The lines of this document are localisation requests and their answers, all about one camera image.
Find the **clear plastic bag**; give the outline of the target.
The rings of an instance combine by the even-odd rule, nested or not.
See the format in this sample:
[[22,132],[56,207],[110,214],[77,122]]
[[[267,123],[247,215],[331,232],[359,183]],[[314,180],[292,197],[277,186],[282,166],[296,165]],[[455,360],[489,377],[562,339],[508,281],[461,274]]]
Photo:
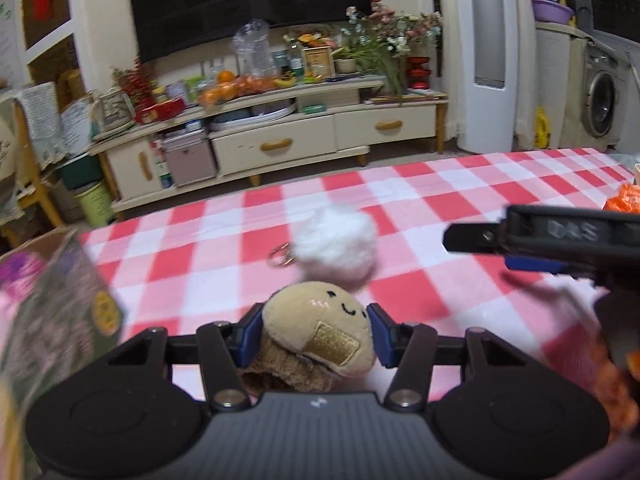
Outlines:
[[277,73],[269,45],[269,25],[263,20],[250,20],[232,37],[232,49],[238,57],[242,75],[257,78]]

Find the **glass kettle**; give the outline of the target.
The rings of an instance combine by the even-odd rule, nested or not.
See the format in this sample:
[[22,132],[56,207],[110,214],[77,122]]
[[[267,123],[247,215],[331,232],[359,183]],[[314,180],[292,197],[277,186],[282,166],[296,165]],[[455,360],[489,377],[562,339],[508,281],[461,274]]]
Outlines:
[[117,84],[92,97],[91,116],[98,134],[120,133],[134,125],[134,107]]

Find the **washing machine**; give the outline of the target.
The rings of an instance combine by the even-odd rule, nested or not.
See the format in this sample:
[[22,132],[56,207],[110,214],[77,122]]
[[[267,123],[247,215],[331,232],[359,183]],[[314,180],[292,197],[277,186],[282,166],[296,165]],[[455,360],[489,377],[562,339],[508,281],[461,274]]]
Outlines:
[[623,135],[630,63],[626,53],[594,38],[587,40],[580,120],[585,144],[606,151]]

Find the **cream TV cabinet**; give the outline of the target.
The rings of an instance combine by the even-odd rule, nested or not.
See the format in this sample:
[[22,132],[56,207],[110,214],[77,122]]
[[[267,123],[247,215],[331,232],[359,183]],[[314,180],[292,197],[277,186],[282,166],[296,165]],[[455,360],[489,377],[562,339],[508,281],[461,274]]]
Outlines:
[[[93,143],[123,212],[248,179],[254,186],[268,172],[356,158],[367,165],[372,146],[433,139],[445,142],[448,98],[429,91],[400,98],[379,96],[380,76],[310,84],[198,107],[166,122],[134,127]],[[175,185],[163,151],[166,136],[204,129],[217,166],[215,177]]]

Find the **pink storage box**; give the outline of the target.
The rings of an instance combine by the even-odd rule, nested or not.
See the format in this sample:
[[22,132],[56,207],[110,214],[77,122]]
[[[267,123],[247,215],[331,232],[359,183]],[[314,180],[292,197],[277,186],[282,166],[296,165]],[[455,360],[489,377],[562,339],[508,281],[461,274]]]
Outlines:
[[166,136],[162,147],[175,185],[185,186],[216,176],[216,162],[204,129]]

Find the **white tower air conditioner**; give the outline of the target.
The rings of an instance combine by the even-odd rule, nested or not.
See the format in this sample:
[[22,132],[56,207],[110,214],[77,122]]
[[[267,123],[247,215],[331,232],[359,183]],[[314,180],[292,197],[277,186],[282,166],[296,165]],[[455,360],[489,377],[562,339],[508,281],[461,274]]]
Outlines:
[[516,0],[440,4],[447,136],[465,152],[510,152],[518,90]]

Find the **red vase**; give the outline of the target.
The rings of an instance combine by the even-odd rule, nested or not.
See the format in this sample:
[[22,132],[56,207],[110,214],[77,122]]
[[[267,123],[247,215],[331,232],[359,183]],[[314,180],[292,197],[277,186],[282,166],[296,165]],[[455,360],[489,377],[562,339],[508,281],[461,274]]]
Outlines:
[[408,56],[406,64],[407,87],[416,90],[428,90],[431,88],[431,70],[428,63],[431,59],[428,56],[413,55]]

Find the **cardboard box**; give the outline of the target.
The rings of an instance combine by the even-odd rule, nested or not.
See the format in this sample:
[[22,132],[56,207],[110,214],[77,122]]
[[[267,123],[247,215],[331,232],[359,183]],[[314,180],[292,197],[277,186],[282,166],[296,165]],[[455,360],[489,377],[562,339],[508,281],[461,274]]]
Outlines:
[[28,409],[115,348],[124,321],[75,229],[55,229],[1,257],[3,479],[39,476],[25,436]]

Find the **wooden photo frame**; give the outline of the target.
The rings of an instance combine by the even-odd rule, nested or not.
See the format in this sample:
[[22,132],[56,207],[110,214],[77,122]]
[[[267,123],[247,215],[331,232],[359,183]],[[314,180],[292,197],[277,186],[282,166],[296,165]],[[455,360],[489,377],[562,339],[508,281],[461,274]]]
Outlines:
[[313,47],[303,50],[305,70],[314,78],[332,78],[335,76],[332,50],[329,47]]

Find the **white pompom keychain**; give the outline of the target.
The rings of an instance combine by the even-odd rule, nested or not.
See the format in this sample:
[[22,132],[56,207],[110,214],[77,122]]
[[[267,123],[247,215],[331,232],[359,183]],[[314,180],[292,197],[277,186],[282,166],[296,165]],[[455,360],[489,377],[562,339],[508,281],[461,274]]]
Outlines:
[[318,209],[292,238],[269,253],[273,268],[297,266],[302,281],[361,287],[378,266],[378,226],[367,211],[347,205]]

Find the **brown beige small plush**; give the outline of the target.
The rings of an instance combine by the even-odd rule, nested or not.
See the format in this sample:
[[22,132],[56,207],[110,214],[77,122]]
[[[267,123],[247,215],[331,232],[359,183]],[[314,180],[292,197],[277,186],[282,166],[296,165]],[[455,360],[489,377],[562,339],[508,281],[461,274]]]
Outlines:
[[303,282],[278,290],[264,304],[259,349],[241,367],[241,378],[252,396],[329,392],[368,374],[374,362],[366,307],[334,284]]

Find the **red gift box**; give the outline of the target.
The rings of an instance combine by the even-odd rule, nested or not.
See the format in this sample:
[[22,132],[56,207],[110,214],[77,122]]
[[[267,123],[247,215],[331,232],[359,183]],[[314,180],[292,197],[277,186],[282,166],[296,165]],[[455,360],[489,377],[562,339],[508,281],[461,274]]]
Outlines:
[[152,122],[166,122],[180,115],[186,109],[186,103],[181,98],[155,103],[138,110],[134,120],[140,125],[152,124]]

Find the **potted flower plant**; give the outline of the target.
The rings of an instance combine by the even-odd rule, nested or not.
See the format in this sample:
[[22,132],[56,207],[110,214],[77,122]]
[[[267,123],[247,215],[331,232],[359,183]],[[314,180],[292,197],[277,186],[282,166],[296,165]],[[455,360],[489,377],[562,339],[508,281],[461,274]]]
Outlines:
[[442,14],[395,11],[383,0],[371,0],[369,13],[346,9],[346,23],[336,38],[334,61],[353,60],[356,70],[382,75],[392,96],[406,90],[407,60],[418,47],[437,44]]

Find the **bag of oranges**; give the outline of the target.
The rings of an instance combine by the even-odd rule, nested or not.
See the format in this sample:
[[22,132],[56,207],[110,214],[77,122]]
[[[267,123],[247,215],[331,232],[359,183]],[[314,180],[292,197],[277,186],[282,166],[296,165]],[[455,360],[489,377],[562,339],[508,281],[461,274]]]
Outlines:
[[252,96],[276,88],[273,76],[240,75],[232,78],[233,73],[223,70],[214,81],[209,81],[198,92],[198,104],[209,107],[227,103],[241,96]]

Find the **green waste bin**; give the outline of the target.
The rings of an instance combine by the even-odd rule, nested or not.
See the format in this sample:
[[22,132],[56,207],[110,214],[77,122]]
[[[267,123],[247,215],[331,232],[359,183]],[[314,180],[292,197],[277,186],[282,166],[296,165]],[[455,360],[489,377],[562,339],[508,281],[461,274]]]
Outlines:
[[116,220],[112,196],[104,180],[87,184],[74,192],[89,226],[103,228]]

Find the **wooden chair with covers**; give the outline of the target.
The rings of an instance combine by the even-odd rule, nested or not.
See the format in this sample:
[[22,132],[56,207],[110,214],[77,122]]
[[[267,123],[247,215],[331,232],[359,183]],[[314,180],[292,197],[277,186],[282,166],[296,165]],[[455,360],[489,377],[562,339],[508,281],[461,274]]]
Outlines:
[[17,228],[12,226],[12,223],[21,219],[29,207],[37,205],[53,229],[65,226],[65,222],[50,196],[50,186],[42,177],[32,140],[30,140],[24,107],[14,96],[11,96],[8,102],[11,121],[8,125],[4,117],[1,117],[1,125],[8,126],[9,133],[13,134],[15,164],[13,174],[9,175],[10,182],[13,184],[9,203],[1,207],[1,236],[14,249],[21,245],[21,240]]

